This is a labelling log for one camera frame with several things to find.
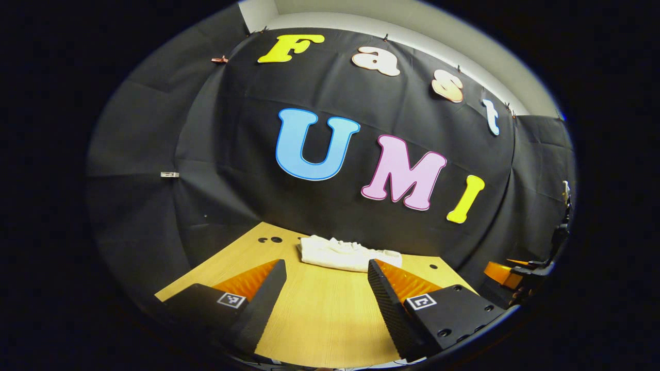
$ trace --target folded towel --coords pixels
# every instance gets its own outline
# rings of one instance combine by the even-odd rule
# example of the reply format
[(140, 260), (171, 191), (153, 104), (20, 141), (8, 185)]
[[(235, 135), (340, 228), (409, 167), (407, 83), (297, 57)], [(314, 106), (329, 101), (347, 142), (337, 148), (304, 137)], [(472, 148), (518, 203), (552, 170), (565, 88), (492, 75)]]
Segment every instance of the folded towel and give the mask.
[(300, 239), (302, 261), (322, 267), (367, 272), (369, 260), (378, 259), (401, 268), (402, 257), (391, 250), (371, 250), (357, 242), (326, 240), (319, 236)]

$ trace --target black fabric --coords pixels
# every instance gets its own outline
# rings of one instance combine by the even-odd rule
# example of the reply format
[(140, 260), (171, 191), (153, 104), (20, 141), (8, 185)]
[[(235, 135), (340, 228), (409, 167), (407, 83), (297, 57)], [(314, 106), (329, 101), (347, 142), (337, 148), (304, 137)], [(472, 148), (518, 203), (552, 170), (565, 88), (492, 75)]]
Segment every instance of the black fabric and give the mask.
[[(359, 241), (369, 248), (438, 255), (475, 288), (486, 279), (483, 269), (489, 260), (503, 263), (507, 257), (547, 255), (551, 232), (564, 211), (562, 180), (575, 190), (572, 145), (563, 122), (535, 116), (513, 119), (503, 102), (454, 67), (378, 37), (292, 28), (246, 38), (234, 20), (234, 33), (229, 32), (233, 36), (222, 33), (227, 47), (220, 51), (214, 46), (220, 41), (201, 41), (213, 34), (212, 23), (205, 22), (179, 36), (190, 40), (173, 41), (157, 51), (120, 87), (90, 150), (89, 172), (96, 182), (92, 187), (101, 187), (100, 182), (112, 185), (111, 176), (144, 174), (152, 187), (160, 184), (166, 189), (163, 205), (174, 201), (168, 213), (159, 216), (175, 210), (176, 233), (168, 231), (174, 237), (161, 242), (163, 230), (150, 240), (157, 244), (144, 245), (141, 259), (167, 250), (177, 261), (149, 287), (124, 271), (127, 285), (141, 285), (140, 291), (151, 295), (261, 220), (306, 234)], [(225, 21), (222, 27), (230, 26)], [(286, 63), (257, 63), (283, 34), (322, 34), (325, 41)], [(396, 55), (401, 74), (388, 77), (354, 65), (350, 59), (360, 46)], [(174, 51), (179, 53), (170, 57)], [(209, 63), (210, 57), (223, 54), (229, 63)], [(461, 79), (463, 102), (452, 103), (433, 92), (430, 83), (436, 69)], [(484, 98), (499, 114), (499, 136), (488, 130), (486, 108), (480, 103)], [(303, 150), (310, 162), (325, 158), (332, 134), (328, 118), (339, 116), (361, 125), (336, 176), (310, 182), (279, 167), (278, 113), (285, 108), (318, 115)], [(392, 203), (389, 196), (382, 201), (361, 196), (360, 189), (376, 170), (381, 153), (376, 139), (382, 134), (406, 141), (411, 166), (428, 151), (447, 158), (429, 210), (412, 210), (402, 201)], [(177, 171), (180, 178), (160, 179), (161, 171)], [(446, 216), (471, 174), (486, 186), (463, 224), (449, 222)], [(149, 182), (137, 182), (136, 187)], [(103, 202), (99, 193), (90, 196), (91, 204)], [(141, 220), (152, 226), (159, 223)], [(125, 220), (97, 221), (114, 225), (108, 228), (117, 228), (115, 239), (127, 238), (121, 227)], [(113, 249), (125, 253), (106, 252), (123, 256), (111, 265), (134, 256), (126, 248)]]
[[(238, 5), (192, 26), (156, 50), (119, 86), (88, 152), (87, 203), (101, 255), (138, 303), (199, 264), (177, 224), (174, 152), (190, 105), (215, 65), (246, 38)], [(232, 225), (239, 236), (247, 228)], [(185, 236), (188, 240), (204, 237)]]

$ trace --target blue letter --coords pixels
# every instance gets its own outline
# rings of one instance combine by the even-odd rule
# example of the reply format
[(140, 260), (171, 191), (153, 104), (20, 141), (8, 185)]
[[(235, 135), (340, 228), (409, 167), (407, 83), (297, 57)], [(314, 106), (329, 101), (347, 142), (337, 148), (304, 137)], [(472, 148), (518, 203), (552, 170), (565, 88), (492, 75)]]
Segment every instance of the blue letter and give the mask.
[(318, 117), (305, 110), (286, 108), (280, 111), (282, 128), (277, 138), (275, 158), (280, 167), (296, 178), (305, 180), (326, 180), (335, 176), (344, 163), (350, 136), (360, 131), (360, 124), (345, 118), (329, 118), (332, 128), (330, 148), (325, 160), (312, 164), (302, 158), (302, 146), (307, 130), (318, 121)]

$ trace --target yellow letter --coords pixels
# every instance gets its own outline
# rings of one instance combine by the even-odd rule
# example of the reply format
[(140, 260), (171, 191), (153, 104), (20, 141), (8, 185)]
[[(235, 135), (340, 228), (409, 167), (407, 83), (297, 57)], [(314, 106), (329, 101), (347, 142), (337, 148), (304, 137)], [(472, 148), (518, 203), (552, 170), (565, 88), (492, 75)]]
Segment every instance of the yellow letter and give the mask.
[(433, 87), (434, 92), (454, 103), (463, 101), (463, 92), (461, 92), (463, 83), (458, 77), (441, 69), (436, 69), (436, 71), (433, 72), (433, 77), (435, 79), (431, 81), (431, 86)]
[(360, 46), (358, 51), (360, 53), (350, 59), (356, 65), (366, 69), (377, 69), (380, 73), (387, 76), (397, 76), (401, 73), (397, 69), (397, 58), (389, 51), (372, 48), (371, 46)]
[(287, 62), (291, 60), (291, 55), (288, 54), (289, 50), (293, 49), (293, 52), (300, 54), (303, 51), (307, 50), (310, 46), (310, 41), (315, 43), (324, 42), (325, 38), (323, 35), (282, 35), (277, 37), (278, 42), (273, 46), (273, 48), (268, 52), (268, 54), (259, 58), (257, 62), (259, 63), (270, 63), (270, 62)]
[(467, 211), (470, 210), (472, 203), (475, 202), (477, 194), (480, 190), (484, 189), (486, 185), (480, 177), (470, 175), (466, 179), (467, 187), (465, 188), (465, 193), (461, 197), (461, 200), (458, 201), (456, 209), (450, 211), (447, 214), (447, 220), (450, 222), (461, 224), (467, 219)]

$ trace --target pink letter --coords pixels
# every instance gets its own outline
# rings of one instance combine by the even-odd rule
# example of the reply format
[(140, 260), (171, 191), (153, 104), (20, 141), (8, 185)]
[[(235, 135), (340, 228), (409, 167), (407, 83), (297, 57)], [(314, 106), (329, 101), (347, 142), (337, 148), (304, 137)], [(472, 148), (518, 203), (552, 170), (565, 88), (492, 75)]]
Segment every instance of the pink letter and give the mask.
[(382, 151), (376, 173), (371, 183), (362, 187), (362, 195), (368, 199), (385, 199), (385, 183), (389, 178), (392, 202), (400, 200), (414, 186), (403, 204), (415, 210), (428, 210), (431, 192), (447, 160), (439, 153), (427, 152), (411, 169), (406, 142), (392, 135), (381, 135), (378, 144)]

